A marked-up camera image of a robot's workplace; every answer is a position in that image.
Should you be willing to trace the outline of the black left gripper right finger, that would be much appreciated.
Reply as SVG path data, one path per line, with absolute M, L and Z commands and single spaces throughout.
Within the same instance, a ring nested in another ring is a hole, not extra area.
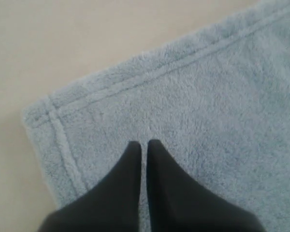
M 200 185 L 160 140 L 147 146 L 146 187 L 153 232 L 263 232 L 258 218 Z

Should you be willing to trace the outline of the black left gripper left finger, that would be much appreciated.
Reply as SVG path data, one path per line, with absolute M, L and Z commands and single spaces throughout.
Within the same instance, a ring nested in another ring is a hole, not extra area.
M 137 232 L 141 145 L 129 142 L 112 170 L 88 193 L 51 213 L 40 232 Z

